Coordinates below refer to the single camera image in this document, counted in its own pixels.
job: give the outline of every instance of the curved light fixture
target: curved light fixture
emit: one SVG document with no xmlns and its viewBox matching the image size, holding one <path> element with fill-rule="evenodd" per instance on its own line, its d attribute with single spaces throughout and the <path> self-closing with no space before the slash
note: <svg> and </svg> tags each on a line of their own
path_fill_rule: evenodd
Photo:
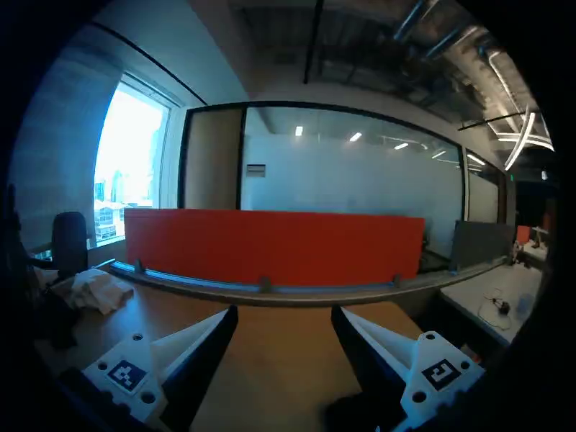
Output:
<svg viewBox="0 0 576 432">
<path fill-rule="evenodd" d="M 528 140 L 528 136 L 530 135 L 530 132 L 532 131 L 532 126 L 534 125 L 534 119 L 536 118 L 536 114 L 534 114 L 533 112 L 530 112 L 529 107 L 526 108 L 526 114 L 527 114 L 526 115 L 527 120 L 524 120 L 524 124 L 522 125 L 522 130 L 520 131 L 520 136 L 518 137 L 518 142 L 516 143 L 516 145 L 514 145 L 514 149 L 512 150 L 512 153 L 510 153 L 510 156 L 508 156 L 508 160 L 506 161 L 506 164 L 504 165 L 504 169 L 506 171 L 508 171 L 512 167 L 514 162 L 516 162 L 516 159 L 518 158 L 518 156 L 522 152 L 522 149 L 524 148 L 524 145 L 526 144 L 526 140 Z"/>
<path fill-rule="evenodd" d="M 498 138 L 498 141 L 508 141 L 508 142 L 514 142 L 517 141 L 518 138 Z M 526 140 L 526 144 L 534 144 L 534 145 L 539 145 L 540 147 L 544 147 L 547 148 L 548 150 L 552 150 L 554 151 L 554 146 L 550 143 L 545 143 L 544 141 L 538 141 L 538 140 Z"/>
</svg>

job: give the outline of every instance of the glass wall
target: glass wall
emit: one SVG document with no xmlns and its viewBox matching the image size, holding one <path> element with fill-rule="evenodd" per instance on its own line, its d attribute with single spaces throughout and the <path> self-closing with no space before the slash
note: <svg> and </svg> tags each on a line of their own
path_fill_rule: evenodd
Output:
<svg viewBox="0 0 576 432">
<path fill-rule="evenodd" d="M 469 213 L 468 220 L 471 222 L 496 223 L 504 222 L 505 215 L 499 217 L 499 205 L 505 199 L 504 175 L 493 165 L 484 161 L 477 154 L 467 150 L 468 182 L 469 182 Z"/>
<path fill-rule="evenodd" d="M 426 249 L 448 258 L 462 187 L 459 148 L 419 130 L 324 109 L 248 108 L 242 210 L 423 217 Z"/>
</svg>

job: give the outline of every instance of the window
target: window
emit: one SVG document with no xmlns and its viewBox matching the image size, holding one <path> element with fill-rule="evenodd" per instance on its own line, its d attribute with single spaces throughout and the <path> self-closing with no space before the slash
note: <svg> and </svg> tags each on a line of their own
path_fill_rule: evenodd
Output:
<svg viewBox="0 0 576 432">
<path fill-rule="evenodd" d="M 94 172 L 97 245 L 124 238 L 125 208 L 158 206 L 170 108 L 146 93 L 120 82 L 106 114 Z"/>
</svg>

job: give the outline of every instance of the black chair backrest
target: black chair backrest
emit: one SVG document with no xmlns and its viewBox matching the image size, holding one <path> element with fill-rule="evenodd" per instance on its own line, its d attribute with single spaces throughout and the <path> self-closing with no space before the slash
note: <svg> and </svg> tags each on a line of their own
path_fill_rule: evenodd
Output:
<svg viewBox="0 0 576 432">
<path fill-rule="evenodd" d="M 52 225 L 52 260 L 60 277 L 88 269 L 86 221 L 80 212 L 56 215 Z"/>
</svg>

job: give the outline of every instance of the sky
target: sky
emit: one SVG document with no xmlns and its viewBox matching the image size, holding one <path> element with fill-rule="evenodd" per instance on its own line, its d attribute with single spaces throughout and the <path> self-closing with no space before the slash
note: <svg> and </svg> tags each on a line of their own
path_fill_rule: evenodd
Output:
<svg viewBox="0 0 576 432">
<path fill-rule="evenodd" d="M 120 84 L 114 93 L 104 121 L 94 179 L 95 182 L 105 180 L 109 189 L 114 173 L 120 171 L 130 177 L 125 184 L 125 194 L 139 195 L 148 187 L 147 177 L 153 162 L 150 147 L 154 132 L 162 124 L 163 110 L 151 99 L 147 104 L 131 96 L 122 86 Z"/>
</svg>

